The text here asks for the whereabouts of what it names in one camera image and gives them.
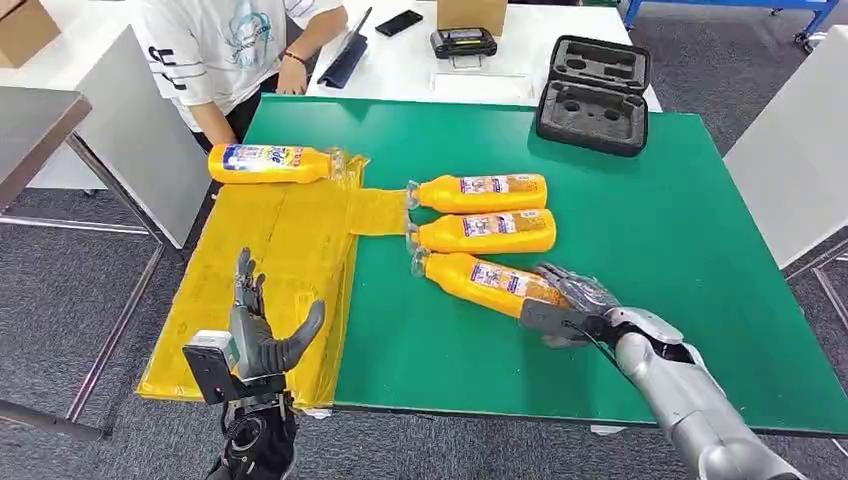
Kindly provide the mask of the person's left hand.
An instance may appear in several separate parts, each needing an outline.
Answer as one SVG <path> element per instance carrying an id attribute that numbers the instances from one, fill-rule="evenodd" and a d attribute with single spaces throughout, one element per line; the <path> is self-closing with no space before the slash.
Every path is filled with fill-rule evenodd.
<path id="1" fill-rule="evenodd" d="M 276 86 L 277 94 L 303 95 L 308 84 L 305 64 L 296 58 L 281 61 Z"/>

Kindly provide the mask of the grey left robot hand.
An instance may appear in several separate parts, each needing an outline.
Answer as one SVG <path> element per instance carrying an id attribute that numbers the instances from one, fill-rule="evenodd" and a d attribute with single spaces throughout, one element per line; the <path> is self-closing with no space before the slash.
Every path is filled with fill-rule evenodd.
<path id="1" fill-rule="evenodd" d="M 265 276 L 254 275 L 255 260 L 249 248 L 240 251 L 235 267 L 234 301 L 228 330 L 240 358 L 238 374 L 243 379 L 283 374 L 297 366 L 317 337 L 325 321 L 325 302 L 315 300 L 306 319 L 287 338 L 276 339 L 265 314 L 262 287 Z"/>

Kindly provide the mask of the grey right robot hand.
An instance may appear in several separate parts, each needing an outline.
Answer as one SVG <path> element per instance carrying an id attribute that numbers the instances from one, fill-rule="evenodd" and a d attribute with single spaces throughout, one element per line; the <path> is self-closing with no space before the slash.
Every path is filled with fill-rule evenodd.
<path id="1" fill-rule="evenodd" d="M 594 277 L 548 262 L 537 265 L 534 272 L 554 287 L 565 303 L 554 305 L 526 298 L 519 316 L 522 326 L 541 332 L 543 341 L 552 348 L 608 340 L 608 312 L 621 306 L 609 289 Z"/>

